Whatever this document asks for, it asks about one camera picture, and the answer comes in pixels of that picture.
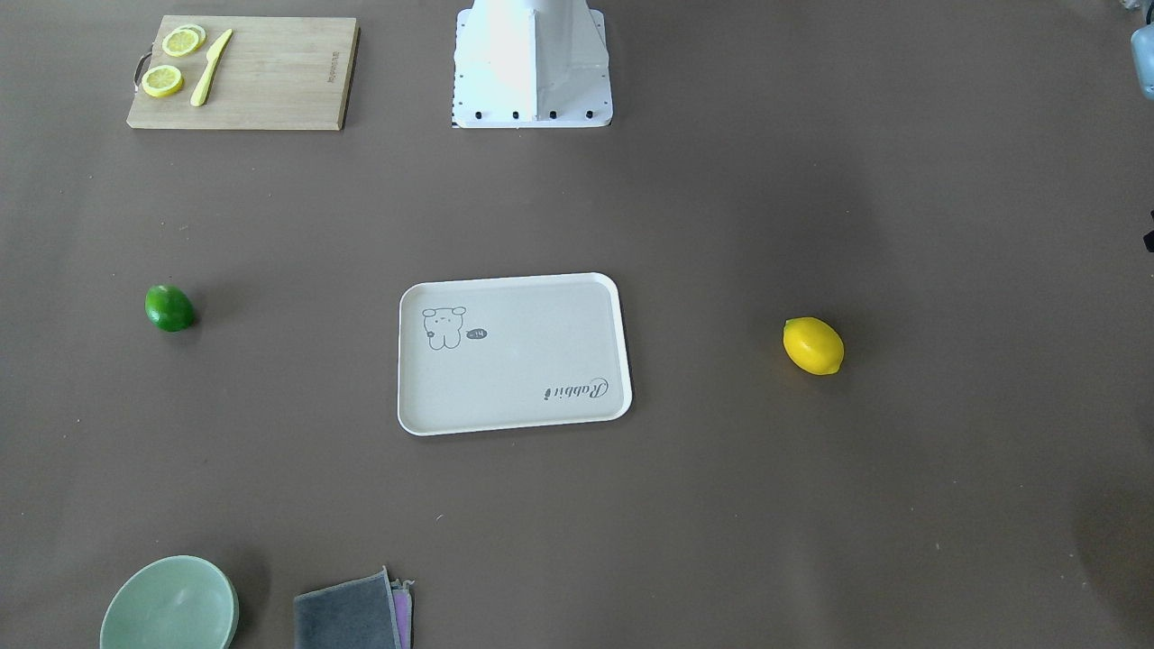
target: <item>knife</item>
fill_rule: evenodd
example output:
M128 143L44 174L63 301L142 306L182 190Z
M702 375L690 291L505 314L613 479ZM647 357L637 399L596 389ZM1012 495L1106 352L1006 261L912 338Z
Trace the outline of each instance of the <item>knife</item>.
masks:
M232 30L226 30L222 33L209 47L209 66L204 68L204 74L201 75L201 80L196 82L196 89L193 90L193 98L189 103L194 106L200 106L204 104L204 99L209 96L209 85L212 85L212 75L216 73L216 66L220 62L220 52L224 51L224 46L228 43L228 38L232 36Z

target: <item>cutting board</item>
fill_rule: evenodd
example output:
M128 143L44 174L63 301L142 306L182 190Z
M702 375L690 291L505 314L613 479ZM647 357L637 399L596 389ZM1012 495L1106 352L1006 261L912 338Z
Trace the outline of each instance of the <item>cutting board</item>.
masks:
M160 49L173 29L194 23L208 38L200 50L170 57ZM208 66L209 46L226 29L208 100L192 106L193 88ZM133 128L340 130L357 53L357 18L164 16L148 67L172 65L185 87L168 97L136 92Z

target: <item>whole lemon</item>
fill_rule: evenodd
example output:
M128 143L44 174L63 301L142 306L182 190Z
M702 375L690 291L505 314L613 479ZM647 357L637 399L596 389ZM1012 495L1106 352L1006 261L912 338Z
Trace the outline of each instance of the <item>whole lemon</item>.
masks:
M846 358L841 336L817 318L786 320L781 343L797 367L810 374L834 374Z

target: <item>bear drawing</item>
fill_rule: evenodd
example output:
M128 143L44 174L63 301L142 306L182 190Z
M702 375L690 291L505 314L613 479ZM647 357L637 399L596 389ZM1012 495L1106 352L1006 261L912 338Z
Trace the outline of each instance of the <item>bear drawing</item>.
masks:
M429 338L429 346L433 349L457 349L460 344L460 328L465 323L462 318L465 307L454 308L426 308L421 312L425 316L425 335Z

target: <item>light green ceramic bowl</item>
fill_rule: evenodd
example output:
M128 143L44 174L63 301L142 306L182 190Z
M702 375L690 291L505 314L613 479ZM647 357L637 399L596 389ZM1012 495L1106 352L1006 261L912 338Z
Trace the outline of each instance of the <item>light green ceramic bowl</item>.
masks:
M100 626L100 649L225 649L237 632L237 591L219 568L168 557L120 587Z

